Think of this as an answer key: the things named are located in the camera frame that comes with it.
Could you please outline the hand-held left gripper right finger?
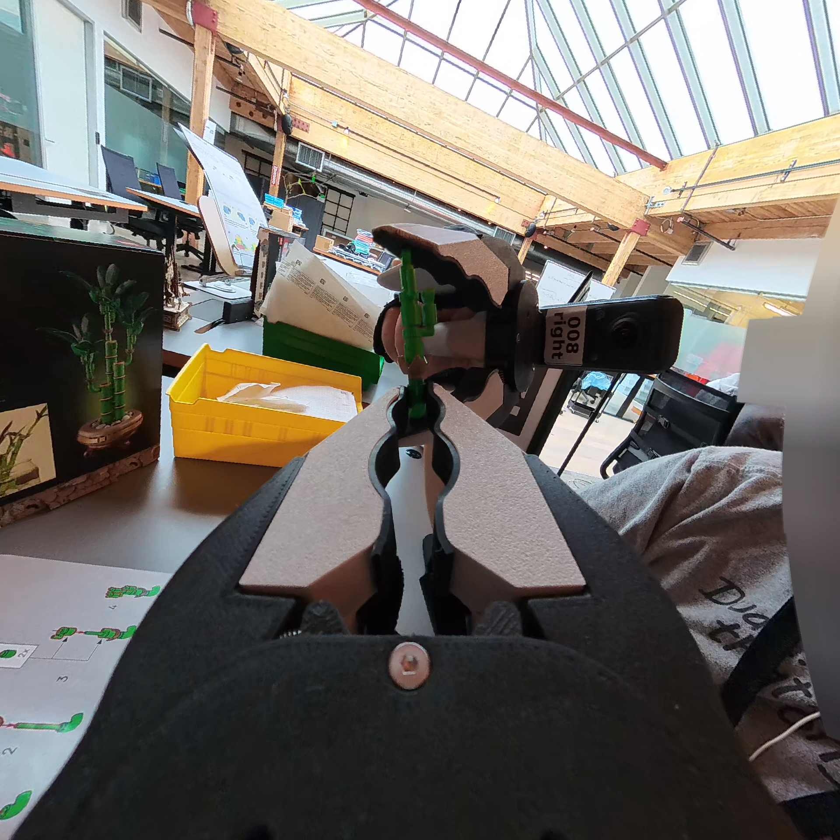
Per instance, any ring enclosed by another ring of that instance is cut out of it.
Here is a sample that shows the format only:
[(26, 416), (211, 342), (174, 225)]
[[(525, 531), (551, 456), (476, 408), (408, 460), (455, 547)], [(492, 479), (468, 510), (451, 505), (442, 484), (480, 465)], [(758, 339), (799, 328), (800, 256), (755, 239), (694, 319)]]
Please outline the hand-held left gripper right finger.
[(423, 441), (433, 532), (421, 586), (436, 634), (470, 634), (493, 602), (580, 595), (585, 578), (525, 454), (439, 385)]

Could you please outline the white crumpled bag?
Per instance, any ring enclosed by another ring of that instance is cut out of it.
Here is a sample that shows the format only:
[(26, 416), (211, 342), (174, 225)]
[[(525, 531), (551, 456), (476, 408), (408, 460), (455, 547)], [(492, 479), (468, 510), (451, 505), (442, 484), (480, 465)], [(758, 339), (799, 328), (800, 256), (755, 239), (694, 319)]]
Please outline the white crumpled bag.
[(262, 407), (346, 423), (357, 416), (352, 392), (331, 385), (290, 385), (244, 382), (219, 396), (221, 403)]

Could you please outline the person's grey sweatshirt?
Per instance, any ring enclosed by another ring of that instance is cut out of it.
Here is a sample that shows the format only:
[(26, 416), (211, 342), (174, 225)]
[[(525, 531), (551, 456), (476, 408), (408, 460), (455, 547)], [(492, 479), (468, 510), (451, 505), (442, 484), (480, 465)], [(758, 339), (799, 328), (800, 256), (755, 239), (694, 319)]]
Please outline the person's grey sweatshirt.
[(838, 741), (826, 735), (795, 612), (782, 453), (706, 447), (654, 458), (583, 499), (638, 552), (706, 660), (773, 798), (815, 837), (838, 833)]

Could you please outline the green plastic bin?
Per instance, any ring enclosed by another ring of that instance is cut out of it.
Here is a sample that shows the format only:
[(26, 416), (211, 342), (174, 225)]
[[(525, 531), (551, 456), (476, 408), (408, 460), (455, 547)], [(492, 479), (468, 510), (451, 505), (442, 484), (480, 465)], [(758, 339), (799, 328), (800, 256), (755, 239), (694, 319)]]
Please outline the green plastic bin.
[(285, 324), (263, 320), (262, 354), (292, 363), (360, 377), (362, 389), (376, 385), (385, 360), (336, 339)]

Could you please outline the white desk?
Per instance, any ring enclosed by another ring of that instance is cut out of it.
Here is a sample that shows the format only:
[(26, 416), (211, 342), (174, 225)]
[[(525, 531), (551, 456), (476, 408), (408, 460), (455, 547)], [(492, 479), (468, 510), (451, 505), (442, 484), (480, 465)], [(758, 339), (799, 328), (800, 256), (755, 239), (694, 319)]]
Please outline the white desk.
[(136, 201), (80, 185), (33, 164), (1, 156), (2, 212), (104, 220), (124, 224), (147, 207)]

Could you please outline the yellow plastic bin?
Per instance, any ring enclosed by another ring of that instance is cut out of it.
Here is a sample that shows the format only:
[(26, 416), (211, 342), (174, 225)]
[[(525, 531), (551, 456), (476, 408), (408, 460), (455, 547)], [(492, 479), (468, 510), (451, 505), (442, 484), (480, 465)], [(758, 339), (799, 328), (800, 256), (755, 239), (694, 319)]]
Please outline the yellow plastic bin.
[(204, 343), (167, 390), (176, 457), (282, 467), (343, 425), (319, 416), (219, 401), (243, 383), (331, 386), (353, 394), (355, 411), (361, 411), (358, 375), (242, 350), (216, 351)]

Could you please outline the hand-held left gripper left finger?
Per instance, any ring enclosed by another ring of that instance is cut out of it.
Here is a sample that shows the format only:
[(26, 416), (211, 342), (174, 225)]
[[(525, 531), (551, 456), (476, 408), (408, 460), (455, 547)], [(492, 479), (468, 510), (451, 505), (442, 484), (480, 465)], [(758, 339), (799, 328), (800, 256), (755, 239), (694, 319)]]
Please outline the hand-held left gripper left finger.
[(239, 587), (335, 606), (351, 631), (393, 634), (403, 599), (392, 504), (400, 468), (393, 388), (302, 461)]

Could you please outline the person's right hand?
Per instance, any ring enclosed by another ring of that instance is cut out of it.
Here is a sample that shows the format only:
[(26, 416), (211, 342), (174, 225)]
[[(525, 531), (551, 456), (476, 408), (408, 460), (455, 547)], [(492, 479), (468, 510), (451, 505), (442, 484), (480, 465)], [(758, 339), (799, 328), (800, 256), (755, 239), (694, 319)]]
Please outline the person's right hand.
[(374, 348), (411, 379), (427, 380), (456, 369), (486, 367), (487, 314), (468, 308), (437, 310), (437, 323), (419, 339), (422, 348), (408, 359), (399, 300), (382, 310), (374, 330)]

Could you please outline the blurred white panel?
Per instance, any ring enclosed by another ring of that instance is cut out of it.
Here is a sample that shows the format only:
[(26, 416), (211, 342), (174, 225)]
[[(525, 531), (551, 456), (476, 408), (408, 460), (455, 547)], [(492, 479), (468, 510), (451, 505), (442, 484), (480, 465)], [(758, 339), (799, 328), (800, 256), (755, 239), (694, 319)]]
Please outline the blurred white panel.
[(751, 321), (739, 399), (784, 409), (783, 520), (826, 734), (839, 737), (839, 205), (800, 316)]

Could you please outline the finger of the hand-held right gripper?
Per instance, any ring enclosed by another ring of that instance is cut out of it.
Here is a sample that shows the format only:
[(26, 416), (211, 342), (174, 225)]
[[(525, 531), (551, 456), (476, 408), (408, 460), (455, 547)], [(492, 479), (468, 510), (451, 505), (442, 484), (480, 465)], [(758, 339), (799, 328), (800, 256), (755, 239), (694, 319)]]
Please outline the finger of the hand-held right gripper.
[(509, 291), (524, 281), (516, 250), (502, 238), (421, 224), (382, 225), (373, 229), (372, 237), (396, 257), (404, 248), (412, 250), (419, 287), (421, 272), (438, 281), (456, 276), (483, 280), (491, 309), (500, 309)]
[(438, 310), (466, 308), (473, 312), (491, 309), (487, 285), (477, 277), (455, 276), (436, 280), (429, 272), (420, 273), (420, 291), (431, 289)]

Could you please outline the green lego bamboo stem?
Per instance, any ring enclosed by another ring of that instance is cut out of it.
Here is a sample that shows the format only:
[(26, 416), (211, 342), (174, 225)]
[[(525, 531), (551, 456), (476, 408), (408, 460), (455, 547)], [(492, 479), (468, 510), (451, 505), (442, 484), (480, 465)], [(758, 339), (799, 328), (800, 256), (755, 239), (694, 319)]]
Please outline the green lego bamboo stem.
[(427, 414), (428, 362), (424, 340), (434, 336), (438, 322), (435, 291), (422, 290), (417, 285), (410, 248), (402, 250), (399, 272), (403, 358), (408, 368), (408, 419), (412, 424), (419, 424)]

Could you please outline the black lego set box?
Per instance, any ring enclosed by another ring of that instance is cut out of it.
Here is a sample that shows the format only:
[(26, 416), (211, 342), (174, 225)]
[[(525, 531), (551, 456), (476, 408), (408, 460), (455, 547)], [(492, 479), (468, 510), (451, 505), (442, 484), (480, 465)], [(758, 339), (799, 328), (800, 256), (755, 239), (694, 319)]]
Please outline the black lego set box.
[(1, 227), (6, 527), (159, 458), (165, 258), (120, 236)]

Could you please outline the folded white paper sheets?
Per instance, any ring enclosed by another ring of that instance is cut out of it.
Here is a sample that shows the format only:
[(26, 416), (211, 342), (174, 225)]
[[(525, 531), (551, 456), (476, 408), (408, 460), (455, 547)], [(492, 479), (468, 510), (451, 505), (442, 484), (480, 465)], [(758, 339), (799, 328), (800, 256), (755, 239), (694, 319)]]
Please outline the folded white paper sheets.
[(332, 270), (298, 241), (278, 263), (259, 313), (284, 323), (372, 351), (376, 323), (391, 294), (364, 290)]

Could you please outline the printed instruction sheet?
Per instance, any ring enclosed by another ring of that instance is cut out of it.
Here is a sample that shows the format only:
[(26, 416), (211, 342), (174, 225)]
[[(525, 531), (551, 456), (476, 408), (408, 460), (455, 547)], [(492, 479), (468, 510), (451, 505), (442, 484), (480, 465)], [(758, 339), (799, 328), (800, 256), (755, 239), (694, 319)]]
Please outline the printed instruction sheet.
[(259, 231), (267, 228), (266, 216), (239, 162), (206, 142), (183, 124), (183, 138), (203, 168), (212, 196), (222, 214), (235, 263), (251, 273), (259, 249)]

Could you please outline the small brown wooden model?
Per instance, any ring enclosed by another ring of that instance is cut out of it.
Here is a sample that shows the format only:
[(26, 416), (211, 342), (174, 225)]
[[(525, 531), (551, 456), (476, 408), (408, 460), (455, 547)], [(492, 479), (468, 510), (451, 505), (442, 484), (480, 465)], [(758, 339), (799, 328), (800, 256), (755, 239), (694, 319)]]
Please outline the small brown wooden model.
[(179, 267), (175, 261), (175, 250), (167, 246), (164, 250), (163, 326), (180, 331), (190, 319), (191, 304), (186, 300)]

